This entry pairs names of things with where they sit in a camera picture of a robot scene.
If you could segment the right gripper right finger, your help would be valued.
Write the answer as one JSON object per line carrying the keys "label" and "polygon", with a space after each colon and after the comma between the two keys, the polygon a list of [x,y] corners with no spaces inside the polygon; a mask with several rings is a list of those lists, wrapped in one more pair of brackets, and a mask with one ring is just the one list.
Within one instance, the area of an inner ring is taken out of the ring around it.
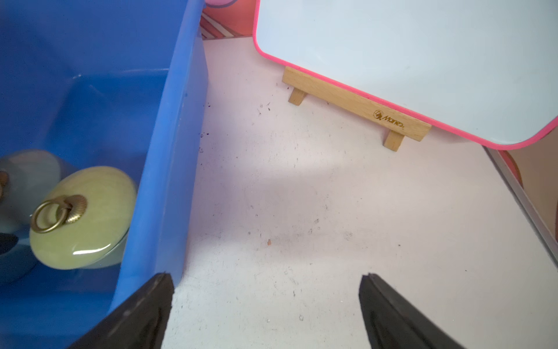
{"label": "right gripper right finger", "polygon": [[377,274],[362,277],[359,301],[372,348],[461,348]]}

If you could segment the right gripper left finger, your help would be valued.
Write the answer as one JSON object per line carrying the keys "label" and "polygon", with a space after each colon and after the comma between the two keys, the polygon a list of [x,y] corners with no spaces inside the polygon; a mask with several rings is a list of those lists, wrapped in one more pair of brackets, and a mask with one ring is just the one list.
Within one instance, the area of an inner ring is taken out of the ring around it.
{"label": "right gripper left finger", "polygon": [[170,274],[157,273],[71,348],[143,348],[162,346],[174,284]]}

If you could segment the blue plastic basket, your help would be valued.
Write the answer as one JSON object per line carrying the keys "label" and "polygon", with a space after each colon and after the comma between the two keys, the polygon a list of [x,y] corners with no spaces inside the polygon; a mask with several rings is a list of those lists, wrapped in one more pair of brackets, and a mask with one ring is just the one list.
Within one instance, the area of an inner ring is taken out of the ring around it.
{"label": "blue plastic basket", "polygon": [[179,282],[206,106],[202,1],[3,1],[1,155],[43,149],[139,186],[117,266],[1,288],[1,347],[66,348],[157,273]]}

